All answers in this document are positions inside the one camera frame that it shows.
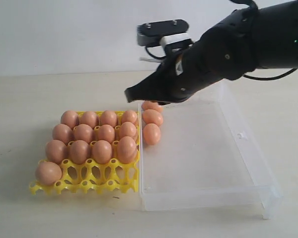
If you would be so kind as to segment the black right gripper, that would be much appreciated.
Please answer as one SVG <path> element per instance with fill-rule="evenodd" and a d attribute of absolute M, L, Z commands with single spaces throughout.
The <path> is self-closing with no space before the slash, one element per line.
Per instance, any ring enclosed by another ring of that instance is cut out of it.
<path fill-rule="evenodd" d="M 180 103 L 223 78 L 208 65 L 206 48 L 194 44 L 183 53 L 165 60 L 155 73 L 127 88 L 124 93 L 128 103 Z"/>

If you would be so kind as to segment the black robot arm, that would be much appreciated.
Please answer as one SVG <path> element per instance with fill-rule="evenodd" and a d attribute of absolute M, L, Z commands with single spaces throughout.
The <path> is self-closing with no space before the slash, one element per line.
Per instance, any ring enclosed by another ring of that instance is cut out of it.
<path fill-rule="evenodd" d="M 222 79 L 248 77 L 256 69 L 298 69 L 298 0 L 258 8 L 243 1 L 199 40 L 187 34 L 182 19 L 149 22 L 137 28 L 137 42 L 146 50 L 161 46 L 154 73 L 125 90 L 128 102 L 181 103 Z"/>

